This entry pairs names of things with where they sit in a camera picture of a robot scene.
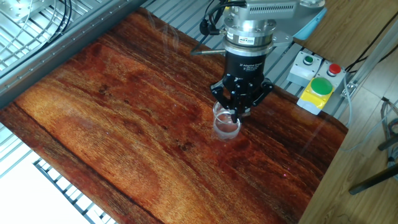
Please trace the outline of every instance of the control panel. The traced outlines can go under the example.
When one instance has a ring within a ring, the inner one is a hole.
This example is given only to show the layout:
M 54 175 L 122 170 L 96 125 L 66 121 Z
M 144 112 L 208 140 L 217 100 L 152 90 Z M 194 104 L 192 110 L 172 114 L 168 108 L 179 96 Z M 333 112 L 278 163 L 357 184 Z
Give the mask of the control panel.
M 306 87 L 312 78 L 317 74 L 322 60 L 317 56 L 305 52 L 299 52 L 294 60 L 293 66 L 287 80 Z
M 331 63 L 327 60 L 324 61 L 324 63 L 322 64 L 321 68 L 317 73 L 317 78 L 318 77 L 326 78 L 333 85 L 334 89 L 337 89 L 340 86 L 345 76 L 346 76 L 346 71 L 341 69 L 341 67 L 338 64 Z

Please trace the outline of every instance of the wood grain surface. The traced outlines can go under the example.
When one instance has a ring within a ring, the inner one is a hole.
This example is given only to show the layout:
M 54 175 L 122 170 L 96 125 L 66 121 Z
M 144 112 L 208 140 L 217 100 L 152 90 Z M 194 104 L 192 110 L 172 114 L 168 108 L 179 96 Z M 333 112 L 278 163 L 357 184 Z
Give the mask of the wood grain surface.
M 213 132 L 220 55 L 146 10 L 28 89 L 0 122 L 119 223 L 297 223 L 345 138 L 275 88 Z

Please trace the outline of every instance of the silver metal flange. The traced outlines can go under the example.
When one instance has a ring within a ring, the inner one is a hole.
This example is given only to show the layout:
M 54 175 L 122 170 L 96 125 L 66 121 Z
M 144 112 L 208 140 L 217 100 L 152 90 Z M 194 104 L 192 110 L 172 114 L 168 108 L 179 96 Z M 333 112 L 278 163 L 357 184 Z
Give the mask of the silver metal flange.
M 272 41 L 262 47 L 243 47 L 241 45 L 232 44 L 227 40 L 227 37 L 224 37 L 223 45 L 226 51 L 245 57 L 256 57 L 268 54 L 273 47 Z

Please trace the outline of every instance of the wire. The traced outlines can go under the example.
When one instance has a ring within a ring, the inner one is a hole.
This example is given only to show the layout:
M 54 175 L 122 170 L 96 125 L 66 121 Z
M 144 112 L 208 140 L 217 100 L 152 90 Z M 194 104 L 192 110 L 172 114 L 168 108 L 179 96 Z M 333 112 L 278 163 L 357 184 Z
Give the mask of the wire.
M 245 6 L 245 5 L 246 5 L 246 2 L 245 2 L 245 1 L 234 1 L 234 2 L 227 2 L 227 3 L 225 3 L 226 0 L 222 0 L 222 1 L 220 1 L 220 4 L 219 4 L 219 5 L 217 5 L 217 6 L 214 7 L 209 13 L 207 13 L 208 8 L 210 7 L 210 5 L 211 5 L 213 2 L 214 2 L 214 0 L 212 0 L 212 1 L 209 3 L 209 5 L 208 5 L 208 7 L 207 7 L 207 9 L 206 9 L 205 16 L 204 16 L 203 20 L 206 19 L 206 16 L 209 16 L 209 21 L 211 22 L 212 25 L 214 25 L 214 28 L 216 27 L 216 23 L 217 23 L 218 20 L 220 19 L 221 14 L 222 14 L 222 12 L 223 12 L 223 9 L 224 9 L 225 7 L 229 7 L 229 6 Z M 217 12 L 217 15 L 216 15 L 216 18 L 215 18 L 215 21 L 214 21 L 214 20 L 213 20 L 213 14 L 214 14 L 216 11 L 218 11 L 218 12 Z M 201 46 L 201 44 L 206 40 L 207 37 L 208 37 L 208 35 L 205 35 L 205 36 L 199 41 L 199 43 L 191 50 L 191 52 L 190 52 L 191 55 L 198 55 L 198 54 L 200 54 L 200 52 L 195 52 L 195 51 Z
M 213 14 L 220 10 L 220 9 L 224 9 L 225 7 L 230 7 L 230 6 L 245 6 L 246 5 L 246 1 L 233 1 L 233 2 L 227 2 L 225 4 L 219 4 L 218 6 L 214 7 L 209 13 L 209 21 L 211 23 L 211 25 L 216 26 L 216 23 L 214 23 L 213 21 Z
M 20 29 L 20 31 L 18 32 L 18 34 L 3 48 L 3 49 L 1 49 L 0 50 L 0 55 L 1 55 L 1 53 L 3 53 L 6 49 L 8 49 L 9 48 L 9 46 L 18 38 L 18 36 L 19 36 L 19 34 L 21 34 L 21 32 L 24 30 L 24 28 L 25 28 L 25 26 L 26 26 L 26 24 L 27 24 L 27 21 L 29 20 L 29 17 L 30 17 L 30 13 L 32 12 L 32 5 L 33 5 L 33 0 L 31 0 L 30 1 L 30 6 L 29 6 L 29 13 L 28 13 L 28 15 L 27 15 L 27 17 L 26 17 L 26 20 L 25 20 L 25 23 L 24 23 L 24 25 L 21 27 L 21 29 Z
M 384 32 L 385 29 L 387 29 L 387 27 L 390 25 L 390 23 L 398 16 L 398 12 L 396 12 L 391 19 L 384 25 L 384 27 L 380 30 L 380 32 L 377 34 L 377 36 L 372 40 L 372 42 L 366 47 L 366 49 L 362 52 L 362 54 L 355 60 L 354 63 L 352 63 L 351 65 L 348 65 L 348 67 L 346 68 L 346 71 L 349 72 L 351 71 L 351 69 L 354 67 L 354 65 L 356 65 L 359 60 L 361 60 L 361 58 L 363 57 L 363 55 L 365 55 L 365 53 L 372 47 L 372 45 L 377 41 L 377 39 L 380 37 L 380 35 Z
M 353 118 L 353 104 L 351 102 L 351 95 L 348 92 L 346 79 L 347 79 L 347 76 L 344 77 L 343 81 L 344 81 L 344 89 L 346 90 L 346 96 L 347 96 L 348 106 L 349 106 L 349 118 L 348 118 L 348 122 L 346 124 L 346 127 L 348 128 L 351 125 L 351 120 Z
M 61 20 L 60 24 L 58 25 L 57 30 L 54 32 L 53 36 L 51 38 L 49 38 L 47 43 L 53 42 L 55 39 L 59 38 L 63 34 L 62 32 L 64 30 L 63 29 L 61 30 L 61 27 L 63 25 L 63 22 L 65 22 L 65 18 L 67 17 L 67 7 L 68 7 L 67 0 L 63 0 L 63 3 L 65 5 L 65 7 L 63 8 L 62 20 Z
M 364 144 L 364 143 L 369 139 L 370 135 L 376 130 L 376 128 L 379 127 L 380 124 L 381 124 L 385 119 L 387 119 L 388 115 L 391 113 L 391 111 L 393 111 L 394 106 L 387 112 L 386 116 L 383 117 L 383 118 L 372 128 L 372 130 L 370 130 L 370 132 L 367 133 L 367 135 L 365 136 L 365 138 L 364 138 L 360 143 L 358 143 L 357 145 L 355 145 L 355 146 L 352 147 L 351 149 L 343 149 L 343 148 L 340 148 L 340 150 L 341 150 L 341 151 L 344 151 L 344 152 L 351 152 L 352 150 L 354 150 L 354 149 L 356 149 L 357 147 L 359 147 L 359 146 L 361 146 L 362 144 Z
M 69 0 L 69 16 L 68 16 L 68 21 L 65 24 L 65 27 L 62 29 L 62 33 L 68 28 L 69 22 L 70 22 L 70 18 L 72 17 L 72 0 Z
M 207 10 L 209 10 L 209 8 L 213 4 L 213 2 L 214 2 L 214 0 L 211 0 L 210 4 L 207 6 L 206 11 L 205 11 L 205 15 L 203 16 L 203 19 L 206 19 Z
M 379 61 L 378 63 L 380 63 L 380 62 L 382 62 L 384 59 L 388 58 L 388 56 L 390 56 L 392 53 L 394 53 L 397 49 L 398 49 L 398 44 L 397 44 L 393 49 L 391 49 L 390 52 L 388 52 L 388 54 L 386 54 L 383 58 L 381 58 L 380 61 Z M 363 61 L 365 61 L 366 59 L 368 59 L 368 56 L 366 56 L 365 58 L 362 58 L 361 60 L 358 60 L 357 63 L 363 62 Z M 351 65 L 349 65 L 349 67 L 352 68 L 352 67 L 354 67 L 354 65 L 356 65 L 356 63 L 352 63 Z
M 52 25 L 52 22 L 53 22 L 53 20 L 54 20 L 55 14 L 57 13 L 57 10 L 56 10 L 56 9 L 57 9 L 57 3 L 58 3 L 58 0 L 54 0 L 54 11 L 53 11 L 53 13 L 52 13 L 52 17 L 51 17 L 51 19 L 50 19 L 50 22 L 44 27 L 44 29 L 43 29 L 39 34 L 37 34 L 36 38 L 32 39 L 30 42 L 28 42 L 27 44 L 25 44 L 25 46 L 26 46 L 26 45 L 29 45 L 29 44 L 31 44 L 31 43 L 33 43 L 34 41 L 36 41 L 36 39 L 37 39 L 39 36 L 41 36 L 44 32 L 46 32 L 47 29 Z M 20 52 L 20 51 L 23 50 L 23 49 L 24 49 L 24 48 L 20 48 L 19 50 L 15 51 L 14 54 Z M 1 59 L 1 60 L 0 60 L 0 63 L 1 63 L 1 62 L 4 62 L 4 61 L 6 61 L 6 60 L 8 60 L 8 59 L 11 58 L 12 56 L 13 56 L 13 55 L 11 54 L 11 55 L 9 55 L 9 56 L 7 56 L 7 57 Z

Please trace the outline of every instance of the clear plastic cup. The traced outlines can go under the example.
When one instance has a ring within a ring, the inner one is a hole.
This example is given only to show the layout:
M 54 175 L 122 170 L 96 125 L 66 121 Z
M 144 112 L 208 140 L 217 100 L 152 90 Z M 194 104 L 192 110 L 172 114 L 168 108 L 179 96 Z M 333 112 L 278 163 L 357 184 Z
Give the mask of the clear plastic cup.
M 213 107 L 214 122 L 213 128 L 221 139 L 233 139 L 241 130 L 241 122 L 232 122 L 230 110 L 226 110 L 216 101 Z

